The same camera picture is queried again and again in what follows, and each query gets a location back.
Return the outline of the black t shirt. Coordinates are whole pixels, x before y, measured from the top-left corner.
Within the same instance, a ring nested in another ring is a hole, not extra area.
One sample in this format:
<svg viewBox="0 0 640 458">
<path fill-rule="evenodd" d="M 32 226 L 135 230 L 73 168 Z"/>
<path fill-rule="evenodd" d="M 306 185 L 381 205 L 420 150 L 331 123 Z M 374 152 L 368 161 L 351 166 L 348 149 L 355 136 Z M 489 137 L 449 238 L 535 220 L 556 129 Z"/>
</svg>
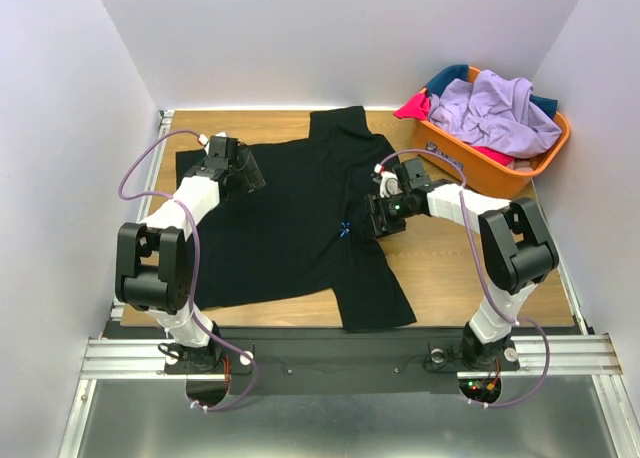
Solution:
<svg viewBox="0 0 640 458">
<path fill-rule="evenodd" d="M 410 325 L 415 314 L 368 232 L 374 166 L 394 151 L 352 106 L 310 115 L 306 138 L 256 144 L 266 185 L 198 225 L 195 302 L 202 309 L 300 297 L 330 289 L 348 331 Z"/>
</svg>

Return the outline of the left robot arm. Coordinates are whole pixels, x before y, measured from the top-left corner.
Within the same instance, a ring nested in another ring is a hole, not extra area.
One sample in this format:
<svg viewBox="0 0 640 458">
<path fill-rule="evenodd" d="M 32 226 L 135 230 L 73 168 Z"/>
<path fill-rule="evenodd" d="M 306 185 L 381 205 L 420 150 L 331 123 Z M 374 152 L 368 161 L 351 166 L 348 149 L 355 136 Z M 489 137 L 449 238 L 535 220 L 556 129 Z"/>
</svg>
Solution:
<svg viewBox="0 0 640 458">
<path fill-rule="evenodd" d="M 209 374 L 229 366 L 217 325 L 195 303 L 198 224 L 213 210 L 264 187 L 249 146 L 226 134 L 196 137 L 204 155 L 149 216 L 117 234 L 115 295 L 171 337 L 159 345 L 168 373 Z"/>
</svg>

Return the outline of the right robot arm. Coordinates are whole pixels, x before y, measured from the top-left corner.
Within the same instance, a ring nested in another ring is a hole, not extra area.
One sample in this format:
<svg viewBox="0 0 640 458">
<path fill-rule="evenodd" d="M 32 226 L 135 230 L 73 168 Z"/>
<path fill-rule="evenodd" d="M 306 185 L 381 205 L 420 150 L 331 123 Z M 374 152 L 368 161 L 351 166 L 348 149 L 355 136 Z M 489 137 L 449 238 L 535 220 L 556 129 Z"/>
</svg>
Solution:
<svg viewBox="0 0 640 458">
<path fill-rule="evenodd" d="M 507 348 L 528 297 L 559 264 L 559 254 L 535 201 L 493 198 L 463 184 L 432 180 L 413 158 L 387 169 L 374 167 L 379 189 L 365 198 L 366 234 L 382 238 L 403 232 L 419 215 L 465 228 L 483 290 L 478 310 L 465 325 L 460 356 L 482 368 Z"/>
</svg>

